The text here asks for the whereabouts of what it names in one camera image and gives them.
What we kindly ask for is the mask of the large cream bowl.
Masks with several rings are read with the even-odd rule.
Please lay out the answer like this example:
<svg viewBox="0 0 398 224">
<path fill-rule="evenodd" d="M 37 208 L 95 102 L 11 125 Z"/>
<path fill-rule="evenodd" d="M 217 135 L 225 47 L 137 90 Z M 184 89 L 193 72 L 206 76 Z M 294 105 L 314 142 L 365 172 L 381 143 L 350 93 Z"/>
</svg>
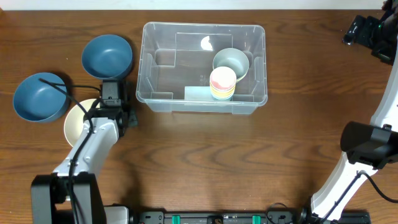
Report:
<svg viewBox="0 0 398 224">
<path fill-rule="evenodd" d="M 84 112 L 78 105 L 75 105 L 67 114 L 63 125 L 63 132 L 65 139 L 73 147 L 83 130 L 83 117 Z"/>
</svg>

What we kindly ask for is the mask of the dark blue bowl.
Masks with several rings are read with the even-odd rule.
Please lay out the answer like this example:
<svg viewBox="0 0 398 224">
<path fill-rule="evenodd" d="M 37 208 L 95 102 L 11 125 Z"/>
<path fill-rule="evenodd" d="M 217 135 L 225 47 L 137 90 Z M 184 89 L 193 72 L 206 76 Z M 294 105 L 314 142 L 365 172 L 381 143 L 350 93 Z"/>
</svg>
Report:
<svg viewBox="0 0 398 224">
<path fill-rule="evenodd" d="M 125 38 L 105 34 L 86 44 L 81 64 L 89 75 L 99 80 L 120 80 L 130 73 L 133 59 L 131 45 Z"/>
<path fill-rule="evenodd" d="M 65 84 L 60 76 L 53 73 L 31 75 L 15 90 L 13 107 L 17 115 L 24 120 L 49 123 L 65 114 L 70 100 L 52 86 L 41 82 L 40 78 L 52 83 Z"/>
</svg>

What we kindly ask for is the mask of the light blue cup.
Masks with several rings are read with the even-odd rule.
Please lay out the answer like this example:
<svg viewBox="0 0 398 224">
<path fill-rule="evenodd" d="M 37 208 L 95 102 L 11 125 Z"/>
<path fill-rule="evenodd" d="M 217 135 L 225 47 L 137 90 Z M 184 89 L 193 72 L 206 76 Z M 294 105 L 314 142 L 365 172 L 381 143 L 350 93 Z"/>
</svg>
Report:
<svg viewBox="0 0 398 224">
<path fill-rule="evenodd" d="M 217 100 L 217 101 L 231 101 L 232 97 L 233 97 L 233 95 L 230 95 L 230 96 L 224 97 L 224 98 L 220 98 L 220 97 L 217 97 L 217 96 L 213 96 L 213 95 L 212 95 L 212 98 L 213 98 L 214 100 Z"/>
</svg>

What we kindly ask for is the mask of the cream cup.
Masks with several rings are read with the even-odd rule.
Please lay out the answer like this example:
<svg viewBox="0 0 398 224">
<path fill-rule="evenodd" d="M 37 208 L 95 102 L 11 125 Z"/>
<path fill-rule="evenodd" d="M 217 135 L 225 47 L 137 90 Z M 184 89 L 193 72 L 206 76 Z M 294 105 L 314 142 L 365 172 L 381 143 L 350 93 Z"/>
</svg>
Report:
<svg viewBox="0 0 398 224">
<path fill-rule="evenodd" d="M 217 94 L 215 94 L 215 93 L 212 93 L 211 95 L 217 96 L 217 97 L 220 97 L 220 98 L 224 98 L 224 97 L 228 97 L 228 96 L 233 95 L 233 94 L 229 94 L 229 95 L 217 95 Z"/>
</svg>

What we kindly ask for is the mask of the yellow cup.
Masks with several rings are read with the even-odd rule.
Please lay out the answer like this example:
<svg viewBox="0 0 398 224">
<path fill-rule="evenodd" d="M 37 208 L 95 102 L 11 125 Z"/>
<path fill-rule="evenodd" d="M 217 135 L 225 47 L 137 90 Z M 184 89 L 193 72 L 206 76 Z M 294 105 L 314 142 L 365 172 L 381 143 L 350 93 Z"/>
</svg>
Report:
<svg viewBox="0 0 398 224">
<path fill-rule="evenodd" d="M 231 88 L 228 89 L 219 89 L 214 87 L 213 85 L 210 85 L 210 90 L 212 93 L 215 93 L 217 95 L 229 95 L 232 94 L 235 91 L 235 85 L 233 85 Z"/>
<path fill-rule="evenodd" d="M 215 98 L 229 98 L 234 94 L 234 89 L 231 89 L 230 91 L 219 91 L 211 88 L 210 91 Z"/>
</svg>

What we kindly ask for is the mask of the pink cup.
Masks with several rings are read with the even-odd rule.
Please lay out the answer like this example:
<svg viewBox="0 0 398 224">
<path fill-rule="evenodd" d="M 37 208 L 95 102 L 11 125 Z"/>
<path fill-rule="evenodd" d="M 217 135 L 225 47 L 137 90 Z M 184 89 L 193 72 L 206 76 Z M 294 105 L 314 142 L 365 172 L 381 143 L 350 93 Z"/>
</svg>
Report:
<svg viewBox="0 0 398 224">
<path fill-rule="evenodd" d="M 210 74 L 210 84 L 218 90 L 229 90 L 236 84 L 236 74 L 229 67 L 215 68 Z"/>
</svg>

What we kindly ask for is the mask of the small grey bowl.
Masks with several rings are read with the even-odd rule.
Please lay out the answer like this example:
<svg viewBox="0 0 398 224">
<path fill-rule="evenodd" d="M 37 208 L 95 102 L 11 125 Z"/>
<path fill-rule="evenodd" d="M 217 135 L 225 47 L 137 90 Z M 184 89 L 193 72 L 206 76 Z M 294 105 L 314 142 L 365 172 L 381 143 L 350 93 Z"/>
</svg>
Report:
<svg viewBox="0 0 398 224">
<path fill-rule="evenodd" d="M 248 73 L 249 59 L 244 52 L 235 48 L 220 50 L 213 59 L 213 69 L 228 67 L 236 74 L 236 82 L 240 82 Z"/>
</svg>

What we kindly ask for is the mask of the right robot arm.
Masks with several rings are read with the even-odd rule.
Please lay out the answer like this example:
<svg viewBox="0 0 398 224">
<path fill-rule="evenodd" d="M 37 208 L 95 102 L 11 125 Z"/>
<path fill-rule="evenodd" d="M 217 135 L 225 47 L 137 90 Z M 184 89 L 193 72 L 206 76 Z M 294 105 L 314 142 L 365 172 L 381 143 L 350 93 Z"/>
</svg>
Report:
<svg viewBox="0 0 398 224">
<path fill-rule="evenodd" d="M 397 162 L 397 15 L 381 19 L 356 16 L 343 43 L 357 43 L 392 65 L 382 100 L 369 124 L 349 122 L 341 135 L 341 157 L 333 172 L 310 199 L 301 223 L 336 223 L 360 186 L 387 164 Z"/>
</svg>

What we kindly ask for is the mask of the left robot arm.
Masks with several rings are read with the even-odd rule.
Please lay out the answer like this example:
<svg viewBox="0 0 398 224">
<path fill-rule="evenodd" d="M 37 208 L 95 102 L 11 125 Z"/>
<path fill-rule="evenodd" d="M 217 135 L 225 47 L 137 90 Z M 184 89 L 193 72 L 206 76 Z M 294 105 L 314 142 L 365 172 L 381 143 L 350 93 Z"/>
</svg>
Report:
<svg viewBox="0 0 398 224">
<path fill-rule="evenodd" d="M 105 206 L 96 177 L 126 129 L 137 124 L 129 104 L 125 80 L 102 82 L 99 98 L 83 112 L 79 140 L 49 175 L 37 175 L 31 183 L 34 223 L 130 223 L 124 205 Z"/>
</svg>

